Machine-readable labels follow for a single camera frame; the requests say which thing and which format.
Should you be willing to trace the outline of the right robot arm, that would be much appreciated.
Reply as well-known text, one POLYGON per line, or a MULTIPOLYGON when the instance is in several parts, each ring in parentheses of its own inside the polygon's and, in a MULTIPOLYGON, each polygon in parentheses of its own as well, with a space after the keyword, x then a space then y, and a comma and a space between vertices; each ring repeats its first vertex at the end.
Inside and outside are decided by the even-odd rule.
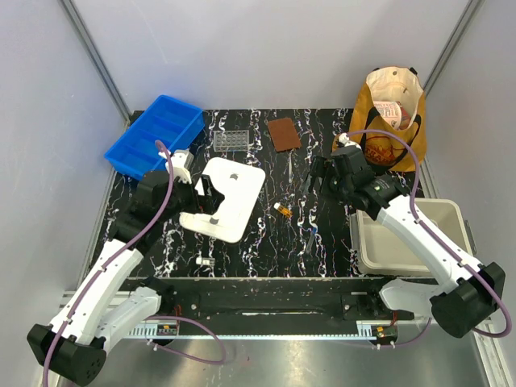
POLYGON ((482 264, 459 247, 419 210, 406 187, 389 174, 377 176, 357 146, 316 156, 308 186, 337 203, 362 210, 393 232, 425 264, 434 285, 391 280, 367 299, 377 319, 395 310, 433 318, 449 335, 462 338, 500 310, 506 319, 499 337, 512 330, 510 312, 501 296, 505 272, 496 263, 482 264))

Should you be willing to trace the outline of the small clear vial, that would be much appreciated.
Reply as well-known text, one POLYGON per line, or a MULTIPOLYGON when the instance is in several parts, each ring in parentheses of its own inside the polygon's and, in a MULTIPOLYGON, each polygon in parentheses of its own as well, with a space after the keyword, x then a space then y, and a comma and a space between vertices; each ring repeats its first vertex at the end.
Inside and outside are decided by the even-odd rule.
POLYGON ((214 266, 214 258, 197 257, 196 264, 199 266, 214 266))

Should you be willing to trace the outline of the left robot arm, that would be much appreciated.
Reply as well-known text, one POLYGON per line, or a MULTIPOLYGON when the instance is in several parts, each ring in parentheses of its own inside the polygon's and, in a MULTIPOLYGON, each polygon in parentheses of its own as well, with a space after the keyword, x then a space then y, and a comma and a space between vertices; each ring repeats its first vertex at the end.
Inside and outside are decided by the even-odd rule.
POLYGON ((147 318, 181 318, 175 289, 153 276, 113 310, 108 308, 120 286, 161 237, 163 224, 176 214, 212 215, 224 196, 207 175, 202 190, 177 172, 144 174, 131 199, 110 227, 102 251, 84 281, 47 325, 35 324, 27 341, 44 368, 78 386, 89 385, 100 373, 108 353, 147 318))

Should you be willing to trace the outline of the blue capped test tube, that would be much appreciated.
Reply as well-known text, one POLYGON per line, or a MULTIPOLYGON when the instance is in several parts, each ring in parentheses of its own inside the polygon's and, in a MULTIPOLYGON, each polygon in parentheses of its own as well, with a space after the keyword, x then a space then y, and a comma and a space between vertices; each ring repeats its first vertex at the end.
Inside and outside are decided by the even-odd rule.
POLYGON ((304 254, 307 256, 312 256, 315 246, 316 246, 316 239, 317 239, 318 230, 316 227, 313 227, 310 230, 310 236, 306 242, 304 254))

